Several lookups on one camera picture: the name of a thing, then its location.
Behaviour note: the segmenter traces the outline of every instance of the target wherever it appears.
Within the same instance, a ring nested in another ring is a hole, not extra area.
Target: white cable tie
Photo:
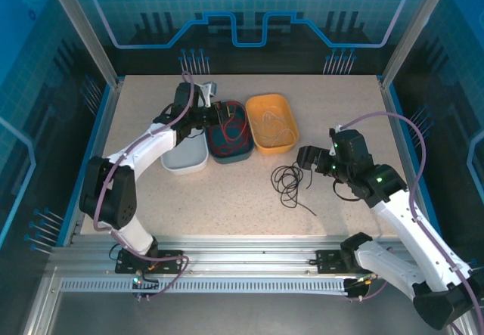
[[[462,266],[456,263],[455,267],[451,267],[451,272],[457,272],[457,271],[460,271],[461,269],[462,269]]]

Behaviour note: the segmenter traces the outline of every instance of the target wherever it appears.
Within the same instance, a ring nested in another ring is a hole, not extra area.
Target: red wire
[[[225,103],[229,109],[233,107],[233,111],[231,112],[231,118],[226,122],[218,126],[213,126],[209,129],[209,144],[212,149],[212,152],[218,157],[227,157],[231,156],[241,148],[247,146],[249,143],[249,126],[247,125],[247,115],[245,112],[245,108],[239,102],[231,101]],[[242,108],[244,112],[244,119],[236,116],[237,108]],[[213,142],[213,132],[215,129],[220,129],[222,131],[222,135],[225,139],[225,142],[222,144],[215,144]],[[227,129],[237,129],[240,131],[240,134],[237,137],[230,137],[227,133]]]

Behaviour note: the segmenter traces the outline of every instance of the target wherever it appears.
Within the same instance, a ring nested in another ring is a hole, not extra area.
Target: orange plastic container
[[[292,150],[299,140],[299,131],[284,96],[276,93],[257,95],[247,101],[245,108],[254,143],[261,154],[282,154]]]

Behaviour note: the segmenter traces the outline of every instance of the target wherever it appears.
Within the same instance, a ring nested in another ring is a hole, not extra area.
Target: black mounting bracket
[[[158,250],[157,258],[169,258],[183,256],[182,250]],[[147,271],[149,263],[143,259],[133,256],[127,250],[120,250],[116,260],[115,273],[134,275],[137,270]],[[150,275],[177,275],[182,271],[182,261],[162,262],[159,267],[149,272]]]
[[[309,264],[318,267],[319,275],[354,273],[354,268],[348,268],[346,265],[345,260],[341,256],[341,251],[317,250],[315,253],[316,259],[310,259]],[[370,272],[360,268],[358,273],[368,274]],[[345,291],[348,293],[347,296],[351,298],[366,296],[370,290],[368,284],[365,282],[358,282],[356,278],[346,278],[344,280],[344,287]]]
[[[339,250],[317,250],[316,259],[310,259],[309,264],[318,267],[319,275],[348,273]]]

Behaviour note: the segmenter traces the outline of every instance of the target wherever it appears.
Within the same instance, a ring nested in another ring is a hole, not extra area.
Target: cable
[[[113,261],[116,261],[116,258],[111,257],[111,253],[113,253],[114,248],[116,248],[116,247],[118,247],[118,246],[119,246],[119,243],[114,244],[114,245],[111,247],[111,249],[109,250],[109,253],[107,254],[107,255],[109,256],[109,258],[110,258],[110,259],[112,259]]]
[[[96,204],[96,209],[95,209],[95,214],[93,218],[93,226],[96,231],[110,231],[110,227],[100,227],[99,226],[99,215],[101,214],[101,207],[104,201],[104,196],[106,195],[107,187],[109,186],[109,183],[111,182],[111,179],[114,176],[115,171],[117,170],[118,166],[121,164],[121,162],[126,158],[126,156],[135,149],[141,142],[149,139],[152,135],[156,135],[162,131],[167,130],[171,126],[175,125],[178,123],[188,112],[190,109],[190,105],[194,99],[194,80],[191,74],[187,71],[184,71],[181,73],[181,77],[185,82],[188,82],[185,76],[188,76],[189,82],[190,82],[190,96],[188,98],[188,104],[185,106],[183,111],[180,113],[178,117],[176,117],[172,122],[168,123],[167,125],[160,127],[158,129],[155,129],[152,132],[148,132],[146,135],[141,136],[138,138],[135,142],[129,145],[128,148],[126,148],[126,151],[124,152],[123,155],[119,156],[118,160],[111,166],[110,171],[107,173],[107,176],[102,184],[101,187],[101,192],[99,193],[99,198],[98,198],[98,203]],[[130,252],[132,255],[137,256],[140,259],[143,259],[148,262],[166,262],[166,261],[173,261],[173,260],[185,260],[185,265],[181,269],[180,273],[177,274],[177,276],[168,284],[166,287],[161,290],[159,293],[155,293],[153,296],[158,296],[162,293],[165,293],[185,272],[185,270],[188,267],[188,263],[190,262],[190,259],[187,256],[176,256],[176,257],[168,257],[168,258],[155,258],[155,257],[147,257],[143,256],[139,253],[137,253],[135,250],[133,250],[116,232],[111,232],[111,235],[113,238],[123,247],[125,250]]]
[[[339,195],[336,192],[336,184],[342,184],[342,182],[339,181],[339,180],[337,180],[337,179],[333,181],[333,191],[336,194],[336,196],[339,197],[341,200],[344,200],[344,201],[352,201],[352,202],[360,201],[360,198],[359,197],[355,197],[355,198],[349,199],[347,197],[342,197],[341,195]]]
[[[344,126],[342,126],[341,130],[347,129],[348,127],[353,126],[356,123],[361,122],[364,119],[376,117],[376,116],[390,116],[390,117],[398,118],[398,119],[404,121],[405,123],[407,123],[410,127],[412,127],[412,129],[414,130],[414,132],[418,136],[418,139],[420,141],[421,150],[422,150],[422,159],[420,161],[420,168],[417,172],[417,175],[415,176],[414,183],[410,188],[410,196],[408,198],[408,205],[410,206],[410,212],[411,212],[413,218],[415,219],[416,223],[420,227],[420,229],[425,233],[425,235],[429,238],[429,240],[432,242],[432,244],[435,246],[435,248],[440,252],[440,254],[442,254],[442,256],[445,258],[445,261],[451,266],[451,268],[456,268],[455,274],[459,277],[459,280],[461,280],[461,282],[464,285],[467,293],[469,294],[470,300],[472,301],[472,304],[473,304],[474,308],[476,309],[477,322],[479,323],[480,333],[481,333],[481,335],[484,335],[484,318],[482,317],[482,312],[480,311],[479,301],[476,298],[476,294],[474,293],[474,291],[472,290],[472,288],[469,285],[469,282],[464,277],[461,270],[457,267],[457,265],[452,260],[452,258],[442,248],[442,246],[437,241],[437,239],[435,239],[435,237],[432,236],[432,234],[429,232],[427,227],[425,227],[425,225],[420,220],[418,220],[418,215],[417,215],[417,212],[415,210],[415,205],[414,205],[415,204],[415,194],[417,193],[418,182],[420,181],[420,178],[422,177],[422,175],[424,173],[424,167],[425,167],[425,163],[427,161],[427,146],[425,145],[424,137],[422,136],[422,133],[420,132],[418,127],[412,121],[410,121],[407,117],[404,117],[401,114],[397,114],[397,113],[393,113],[393,112],[374,112],[374,113],[365,114],[364,116],[361,116],[357,119],[354,119],[350,123],[347,123]]]
[[[265,111],[262,115],[262,130],[264,134],[261,134],[259,132],[259,124],[254,119],[252,121],[252,126],[254,128],[254,135],[257,136],[258,139],[262,139],[263,141],[269,141],[266,145],[267,147],[269,144],[271,145],[270,147],[274,147],[277,141],[280,141],[282,138],[286,138],[289,133],[291,133],[293,136],[293,142],[296,141],[296,135],[294,134],[293,130],[289,127],[285,127],[288,126],[287,119],[277,116],[274,112],[271,112],[270,110]]]
[[[146,278],[146,271],[143,271],[141,273],[141,278],[143,279],[144,282],[148,282],[149,284],[159,284],[160,282],[158,280],[151,280],[149,278]]]
[[[293,163],[291,166],[279,166],[271,174],[271,183],[274,190],[281,195],[281,204],[287,208],[294,209],[298,205],[308,210],[312,215],[316,213],[310,210],[306,205],[301,204],[298,200],[299,184],[304,178],[304,172]],[[311,181],[306,189],[312,184],[312,170]]]
[[[247,147],[250,140],[250,130],[248,125],[247,113],[242,104],[236,101],[225,102],[225,106],[228,107],[229,112],[231,107],[231,118],[227,122],[217,126],[212,126],[209,129],[209,145],[212,152],[218,157],[228,157],[237,153],[240,149]],[[237,109],[242,109],[244,118],[237,116]],[[238,132],[238,135],[231,137],[228,134],[228,130],[234,130]],[[224,142],[215,143],[213,136],[216,134],[216,130],[220,130],[223,136]]]
[[[363,301],[363,300],[366,300],[366,299],[373,299],[376,295],[378,295],[378,293],[380,293],[381,291],[383,291],[386,287],[386,285],[388,284],[387,281],[385,281],[381,287],[376,290],[375,292],[373,292],[371,295],[367,295],[367,296],[362,296],[362,297],[350,297],[349,300],[350,301]]]

